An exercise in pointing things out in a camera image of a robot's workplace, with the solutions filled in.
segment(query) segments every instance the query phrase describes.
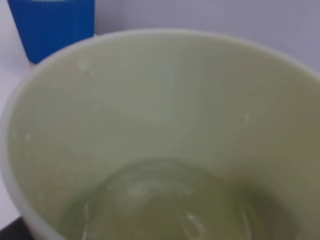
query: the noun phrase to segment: white cup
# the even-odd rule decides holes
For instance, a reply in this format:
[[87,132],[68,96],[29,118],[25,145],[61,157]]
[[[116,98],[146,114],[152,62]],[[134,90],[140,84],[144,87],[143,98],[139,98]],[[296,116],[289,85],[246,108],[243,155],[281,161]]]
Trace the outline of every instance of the white cup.
[[320,84],[265,47],[187,30],[98,36],[39,65],[2,119],[1,170],[37,240],[115,169],[180,159],[242,177],[319,239]]

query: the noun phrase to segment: plastic cup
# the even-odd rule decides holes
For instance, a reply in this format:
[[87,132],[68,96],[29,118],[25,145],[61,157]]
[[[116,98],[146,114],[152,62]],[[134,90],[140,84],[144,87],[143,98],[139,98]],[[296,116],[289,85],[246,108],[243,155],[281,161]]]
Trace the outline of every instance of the plastic cup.
[[172,158],[266,188],[320,236],[320,84],[301,63],[187,30],[98,36],[48,57],[3,115],[1,170],[37,240],[116,169]]

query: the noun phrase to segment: white wall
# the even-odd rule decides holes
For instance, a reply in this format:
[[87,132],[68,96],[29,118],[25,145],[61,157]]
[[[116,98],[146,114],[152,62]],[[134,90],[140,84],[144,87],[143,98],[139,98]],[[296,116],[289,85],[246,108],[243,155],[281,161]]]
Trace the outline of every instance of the white wall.
[[320,71],[319,0],[96,0],[96,33],[139,28],[228,33]]

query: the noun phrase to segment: residue spot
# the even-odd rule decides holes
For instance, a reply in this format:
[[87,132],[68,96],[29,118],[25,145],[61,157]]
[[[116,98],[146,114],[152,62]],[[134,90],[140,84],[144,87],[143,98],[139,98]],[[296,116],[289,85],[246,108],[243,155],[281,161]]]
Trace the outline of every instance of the residue spot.
[[25,141],[26,141],[27,143],[29,143],[29,142],[31,141],[31,135],[30,135],[30,133],[27,133],[27,134],[25,135]]
[[90,73],[90,64],[84,60],[78,61],[78,69],[82,74],[89,74]]
[[243,121],[245,124],[249,124],[252,121],[252,116],[250,113],[243,115]]

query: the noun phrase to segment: white background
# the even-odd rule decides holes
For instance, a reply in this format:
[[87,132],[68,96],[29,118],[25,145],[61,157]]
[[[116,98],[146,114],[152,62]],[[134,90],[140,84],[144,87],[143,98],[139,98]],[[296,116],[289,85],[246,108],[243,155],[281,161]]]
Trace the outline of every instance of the white background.
[[[96,33],[138,28],[227,33],[278,49],[320,71],[319,0],[96,0]],[[0,113],[31,70],[0,0]],[[19,216],[0,178],[0,229]]]

